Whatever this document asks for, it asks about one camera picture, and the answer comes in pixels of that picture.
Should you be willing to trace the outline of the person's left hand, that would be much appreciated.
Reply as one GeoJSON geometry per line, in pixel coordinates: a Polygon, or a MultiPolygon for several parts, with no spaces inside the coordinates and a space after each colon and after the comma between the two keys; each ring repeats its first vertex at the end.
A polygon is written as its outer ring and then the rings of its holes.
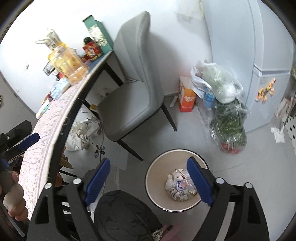
{"type": "Polygon", "coordinates": [[[23,198],[23,188],[15,171],[1,172],[1,194],[4,193],[3,205],[8,215],[16,221],[27,221],[28,210],[23,198]]]}

